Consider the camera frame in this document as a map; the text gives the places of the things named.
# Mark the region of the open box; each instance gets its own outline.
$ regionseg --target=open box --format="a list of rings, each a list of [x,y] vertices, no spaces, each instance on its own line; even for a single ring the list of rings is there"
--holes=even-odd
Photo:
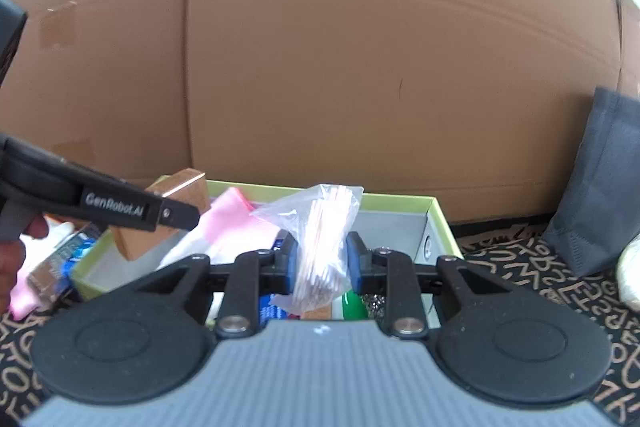
[[[215,198],[229,187],[239,188],[255,203],[269,203],[300,190],[291,187],[207,181]],[[456,255],[460,250],[436,198],[394,194],[367,194],[353,225],[369,248],[386,247],[404,251],[416,263],[433,264],[439,255]],[[72,272],[75,287],[84,299],[95,298],[129,283],[158,267],[166,252],[184,237],[180,232],[135,261],[118,252],[110,232],[105,232]]]

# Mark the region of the cardboard wall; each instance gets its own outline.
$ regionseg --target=cardboard wall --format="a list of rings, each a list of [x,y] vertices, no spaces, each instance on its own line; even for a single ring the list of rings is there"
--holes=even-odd
[[[190,165],[184,0],[15,0],[0,128],[147,185]]]
[[[553,211],[619,74],[616,0],[189,0],[196,168],[454,221]]]

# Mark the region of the green object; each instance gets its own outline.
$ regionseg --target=green object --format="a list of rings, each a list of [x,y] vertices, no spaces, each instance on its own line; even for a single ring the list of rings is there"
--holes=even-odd
[[[342,296],[342,317],[346,321],[360,321],[369,318],[362,299],[352,290]]]
[[[279,200],[284,196],[289,196],[300,188],[272,187],[269,185],[251,185],[244,183],[231,183],[219,181],[207,181],[209,195],[217,198],[229,187],[239,188],[249,201],[259,203],[270,203]],[[453,234],[447,224],[447,220],[440,209],[438,200],[430,196],[405,196],[397,194],[367,194],[365,193],[360,202],[362,210],[378,210],[382,212],[414,212],[427,214],[430,223],[434,224],[442,246],[449,255],[456,255],[462,258],[460,249],[456,244]],[[113,244],[113,237],[110,232],[105,232],[95,243],[94,247],[76,264],[71,273],[71,279],[75,288],[79,291],[83,299],[88,300],[97,297],[105,292],[103,288],[88,281],[88,275],[101,258],[102,254]]]

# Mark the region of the plastic bag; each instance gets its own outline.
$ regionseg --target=plastic bag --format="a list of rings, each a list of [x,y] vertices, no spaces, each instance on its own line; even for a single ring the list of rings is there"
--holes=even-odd
[[[275,296],[272,304],[302,315],[350,289],[344,237],[363,192],[362,187],[316,185],[254,210],[252,215],[287,230],[298,242],[293,292]]]
[[[616,270],[620,300],[640,312],[640,235],[623,250]]]

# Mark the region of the brown tape patch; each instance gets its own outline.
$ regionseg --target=brown tape patch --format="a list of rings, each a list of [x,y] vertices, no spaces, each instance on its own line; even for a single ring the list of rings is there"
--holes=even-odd
[[[76,44],[76,3],[47,8],[40,19],[40,49],[56,50]]]
[[[55,144],[51,151],[88,167],[95,165],[94,144],[88,138]]]

